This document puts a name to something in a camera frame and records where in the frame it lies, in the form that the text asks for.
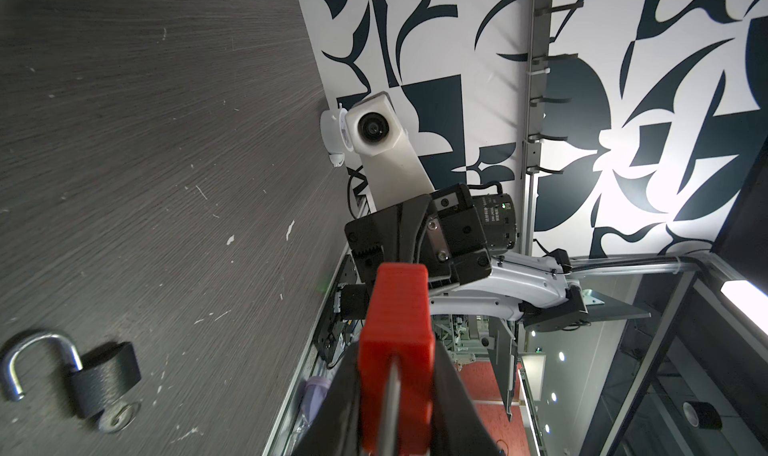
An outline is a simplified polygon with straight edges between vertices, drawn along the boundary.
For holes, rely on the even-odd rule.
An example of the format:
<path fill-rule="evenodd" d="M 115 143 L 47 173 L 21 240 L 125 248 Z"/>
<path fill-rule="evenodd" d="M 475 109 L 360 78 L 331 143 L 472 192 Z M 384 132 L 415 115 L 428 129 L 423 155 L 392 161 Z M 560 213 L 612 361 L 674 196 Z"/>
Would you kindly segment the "purple hourglass timer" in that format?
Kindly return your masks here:
<path fill-rule="evenodd" d="M 300 412 L 311 425 L 316 418 L 331 386 L 331 380 L 324 376 L 309 377 L 304 385 Z"/>

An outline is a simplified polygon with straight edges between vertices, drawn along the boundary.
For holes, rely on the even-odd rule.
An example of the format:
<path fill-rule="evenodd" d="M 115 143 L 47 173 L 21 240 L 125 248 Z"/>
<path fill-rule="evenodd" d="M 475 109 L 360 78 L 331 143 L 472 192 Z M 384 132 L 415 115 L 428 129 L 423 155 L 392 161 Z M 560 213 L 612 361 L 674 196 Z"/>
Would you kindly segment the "black padlock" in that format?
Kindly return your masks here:
<path fill-rule="evenodd" d="M 142 379 L 134 345 L 109 343 L 83 358 L 74 340 L 55 330 L 28 332 L 2 352 L 1 384 L 8 400 L 19 402 L 25 398 L 17 362 L 23 352 L 39 343 L 51 343 L 57 348 L 65 368 L 66 389 L 78 418 L 93 421 L 104 434 L 119 433 L 135 420 L 141 403 L 125 400 Z"/>

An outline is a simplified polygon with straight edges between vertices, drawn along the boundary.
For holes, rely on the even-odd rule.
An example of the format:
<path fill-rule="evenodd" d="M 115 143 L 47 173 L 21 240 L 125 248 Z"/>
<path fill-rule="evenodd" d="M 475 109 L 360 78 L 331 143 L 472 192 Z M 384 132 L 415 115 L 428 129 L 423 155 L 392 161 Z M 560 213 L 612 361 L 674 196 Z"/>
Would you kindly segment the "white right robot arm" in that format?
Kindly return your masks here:
<path fill-rule="evenodd" d="M 515 211 L 503 192 L 473 196 L 465 184 L 423 194 L 345 227 L 367 313 L 383 263 L 420 264 L 433 315 L 476 315 L 527 330 L 572 330 L 595 322 L 649 317 L 649 312 L 592 290 L 574 276 L 565 251 L 544 257 L 513 252 Z"/>

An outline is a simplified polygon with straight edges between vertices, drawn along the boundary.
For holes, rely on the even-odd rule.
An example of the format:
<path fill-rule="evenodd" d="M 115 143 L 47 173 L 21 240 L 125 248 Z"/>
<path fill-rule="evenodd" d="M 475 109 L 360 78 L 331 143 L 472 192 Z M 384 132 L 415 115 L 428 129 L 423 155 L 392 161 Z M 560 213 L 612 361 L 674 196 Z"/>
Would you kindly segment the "red padlock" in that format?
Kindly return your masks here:
<path fill-rule="evenodd" d="M 400 372 L 397 453 L 422 455 L 431 440 L 435 336 L 421 264 L 383 263 L 359 340 L 362 446 L 376 453 L 385 385 L 392 362 Z"/>

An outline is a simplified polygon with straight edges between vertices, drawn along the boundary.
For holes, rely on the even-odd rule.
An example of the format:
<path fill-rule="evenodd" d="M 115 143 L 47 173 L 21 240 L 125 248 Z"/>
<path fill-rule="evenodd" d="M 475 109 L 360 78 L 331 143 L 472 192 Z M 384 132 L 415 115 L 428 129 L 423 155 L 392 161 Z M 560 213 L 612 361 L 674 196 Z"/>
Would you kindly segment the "black wall hook rail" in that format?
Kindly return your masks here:
<path fill-rule="evenodd" d="M 550 55 L 552 15 L 582 7 L 581 2 L 555 6 L 553 0 L 531 0 L 529 49 L 526 63 L 526 93 L 524 99 L 525 131 L 522 142 L 522 175 L 524 177 L 523 209 L 519 226 L 519 250 L 530 255 L 534 249 L 535 213 L 538 197 L 538 177 L 556 171 L 542 165 L 542 144 L 554 138 L 544 133 L 545 106 L 563 104 L 563 99 L 546 96 L 550 64 L 557 60 L 574 59 L 574 54 Z"/>

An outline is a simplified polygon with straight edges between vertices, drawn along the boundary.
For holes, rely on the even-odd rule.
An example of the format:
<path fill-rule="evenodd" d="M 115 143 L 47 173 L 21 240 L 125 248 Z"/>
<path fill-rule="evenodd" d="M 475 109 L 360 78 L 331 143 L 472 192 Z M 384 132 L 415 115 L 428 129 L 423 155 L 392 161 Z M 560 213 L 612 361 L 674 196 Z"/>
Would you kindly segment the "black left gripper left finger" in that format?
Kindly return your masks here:
<path fill-rule="evenodd" d="M 352 343 L 346 350 L 317 416 L 292 455 L 361 454 L 358 353 L 358 343 Z"/>

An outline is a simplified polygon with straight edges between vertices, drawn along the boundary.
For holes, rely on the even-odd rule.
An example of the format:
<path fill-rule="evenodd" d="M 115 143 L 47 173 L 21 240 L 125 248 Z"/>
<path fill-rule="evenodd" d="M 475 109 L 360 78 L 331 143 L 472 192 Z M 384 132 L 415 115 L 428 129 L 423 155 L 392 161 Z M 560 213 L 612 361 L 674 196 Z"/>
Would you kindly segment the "white alarm clock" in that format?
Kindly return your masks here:
<path fill-rule="evenodd" d="M 342 167 L 346 155 L 353 151 L 346 124 L 347 110 L 342 106 L 323 111 L 320 116 L 320 133 L 331 164 Z"/>

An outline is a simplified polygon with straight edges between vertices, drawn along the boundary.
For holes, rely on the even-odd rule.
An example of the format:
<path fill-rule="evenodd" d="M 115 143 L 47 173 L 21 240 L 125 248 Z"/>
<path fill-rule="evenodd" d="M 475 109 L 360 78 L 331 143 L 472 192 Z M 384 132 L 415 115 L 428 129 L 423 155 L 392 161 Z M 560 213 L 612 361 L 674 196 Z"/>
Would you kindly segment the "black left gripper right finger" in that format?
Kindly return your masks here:
<path fill-rule="evenodd" d="M 431 455 L 501 455 L 440 343 L 435 347 L 433 404 Z"/>

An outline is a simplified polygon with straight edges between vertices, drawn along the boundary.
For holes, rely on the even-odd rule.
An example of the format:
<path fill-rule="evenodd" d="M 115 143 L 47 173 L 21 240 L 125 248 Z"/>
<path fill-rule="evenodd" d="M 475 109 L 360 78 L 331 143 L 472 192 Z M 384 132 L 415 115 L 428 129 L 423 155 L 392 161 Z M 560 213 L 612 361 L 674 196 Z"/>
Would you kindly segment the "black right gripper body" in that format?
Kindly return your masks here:
<path fill-rule="evenodd" d="M 346 224 L 360 280 L 374 286 L 384 263 L 421 264 L 431 288 L 463 286 L 491 274 L 481 198 L 465 184 L 413 197 Z"/>

